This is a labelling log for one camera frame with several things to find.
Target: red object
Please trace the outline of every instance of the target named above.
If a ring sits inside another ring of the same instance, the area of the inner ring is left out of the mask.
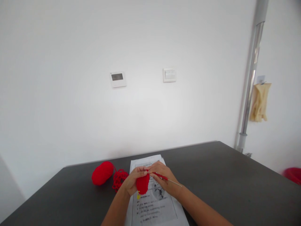
[[[301,169],[300,168],[288,168],[284,171],[284,176],[296,184],[301,185]]]
[[[139,194],[144,195],[148,190],[148,182],[150,181],[150,175],[147,174],[144,177],[140,177],[136,180],[137,190]]]
[[[156,174],[157,176],[159,176],[159,177],[162,177],[163,179],[165,179],[165,180],[168,180],[168,178],[167,177],[165,177],[165,176],[162,176],[161,174],[158,174],[158,173],[153,173],[153,174]]]
[[[92,182],[95,185],[104,184],[112,175],[115,169],[114,182],[112,188],[117,192],[122,185],[123,181],[128,177],[128,173],[123,169],[116,170],[111,162],[103,162],[98,166],[92,174]]]
[[[92,174],[92,182],[95,185],[104,184],[113,174],[114,166],[111,162],[103,162]]]
[[[128,175],[129,174],[127,172],[125,172],[123,169],[120,169],[115,172],[114,183],[112,186],[112,188],[115,189],[115,192],[118,192],[118,190],[120,189],[120,186],[122,185],[124,180],[128,177]]]

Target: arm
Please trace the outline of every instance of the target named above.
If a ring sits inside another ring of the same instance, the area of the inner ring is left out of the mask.
[[[168,179],[179,184],[171,170],[161,162],[156,162],[150,167],[146,168],[149,170],[150,176],[152,176],[164,190],[170,195],[174,196],[182,206],[192,216],[197,225],[232,225],[218,212],[200,200],[185,186],[180,187],[168,180],[164,180],[153,173],[159,173],[162,176],[166,176]]]
[[[124,225],[130,197],[137,191],[136,180],[147,174],[144,166],[136,167],[122,183],[101,226]]]

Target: red yarn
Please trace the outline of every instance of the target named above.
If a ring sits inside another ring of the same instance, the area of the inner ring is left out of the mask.
[[[115,166],[111,162],[103,162],[94,170],[92,174],[93,184],[104,184],[112,176],[114,169],[116,172],[114,174],[114,183],[112,188],[115,189],[115,191],[117,192],[120,186],[122,185],[123,181],[128,177],[128,173],[125,172],[123,169],[117,171]]]
[[[144,195],[148,190],[148,182],[150,181],[150,175],[147,174],[144,177],[140,177],[136,180],[137,190],[139,194]]]
[[[92,174],[92,182],[95,185],[104,184],[113,174],[114,166],[111,162],[103,162]]]

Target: dark gray table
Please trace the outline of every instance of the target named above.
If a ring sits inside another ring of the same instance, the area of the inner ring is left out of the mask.
[[[130,162],[161,154],[176,178],[234,225],[301,225],[301,186],[222,142],[110,160],[129,172]],[[101,162],[63,168],[12,213],[7,225],[97,225],[114,198],[113,177],[94,186]],[[187,212],[190,225],[196,225]]]

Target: red crochet piece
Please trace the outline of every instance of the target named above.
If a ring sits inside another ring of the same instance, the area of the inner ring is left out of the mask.
[[[116,171],[116,173],[114,174],[114,183],[112,186],[112,188],[115,189],[115,192],[118,192],[122,183],[128,177],[128,175],[129,174],[127,172],[125,172],[123,169]]]
[[[148,182],[150,181],[150,175],[147,174],[144,177],[140,177],[136,180],[137,190],[139,194],[144,195],[148,190]]]

